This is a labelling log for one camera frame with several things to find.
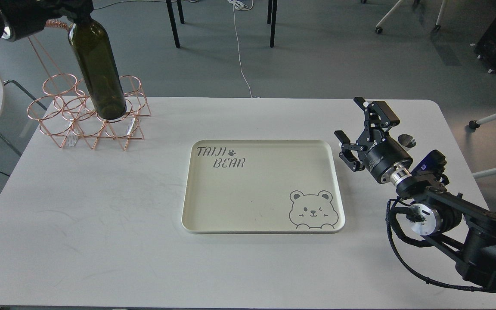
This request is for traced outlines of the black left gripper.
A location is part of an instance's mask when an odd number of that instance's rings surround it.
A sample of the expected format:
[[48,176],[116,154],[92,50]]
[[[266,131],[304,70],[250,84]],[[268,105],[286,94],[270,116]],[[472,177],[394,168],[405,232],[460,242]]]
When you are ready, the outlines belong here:
[[70,21],[88,20],[94,10],[92,0],[4,0],[3,38],[16,41],[44,29],[50,19],[66,16]]

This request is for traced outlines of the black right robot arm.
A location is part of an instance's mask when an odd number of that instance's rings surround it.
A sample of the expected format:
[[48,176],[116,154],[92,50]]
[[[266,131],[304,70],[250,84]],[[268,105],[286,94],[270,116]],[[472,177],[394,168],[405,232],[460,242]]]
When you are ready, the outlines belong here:
[[[432,150],[409,171],[413,159],[389,130],[400,120],[384,101],[355,97],[364,112],[364,129],[355,143],[335,131],[339,157],[353,171],[368,170],[376,182],[391,183],[397,198],[386,207],[388,241],[400,263],[427,284],[463,291],[496,293],[496,212],[481,208],[446,190],[446,158]],[[398,253],[392,235],[418,248],[436,247],[455,261],[456,271],[472,286],[457,286],[423,276]]]

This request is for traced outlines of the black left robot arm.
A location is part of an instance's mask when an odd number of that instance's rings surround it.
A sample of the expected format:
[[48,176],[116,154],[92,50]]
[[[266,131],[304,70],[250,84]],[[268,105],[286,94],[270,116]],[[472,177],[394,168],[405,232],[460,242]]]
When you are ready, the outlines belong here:
[[93,10],[91,0],[0,0],[0,39],[29,37],[43,30],[47,21],[63,16],[78,23]]

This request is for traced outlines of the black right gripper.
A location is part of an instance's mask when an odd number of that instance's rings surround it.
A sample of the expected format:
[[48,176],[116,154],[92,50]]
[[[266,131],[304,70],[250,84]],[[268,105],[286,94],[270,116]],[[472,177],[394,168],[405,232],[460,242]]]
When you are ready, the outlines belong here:
[[[366,167],[378,183],[388,183],[391,175],[388,171],[395,164],[410,167],[413,163],[408,152],[397,141],[386,139],[390,136],[388,131],[401,121],[384,101],[367,102],[363,97],[355,97],[354,102],[364,112],[364,129],[355,144],[343,131],[334,131],[341,147],[339,157],[352,171],[362,171]],[[352,151],[363,152],[360,160]]]

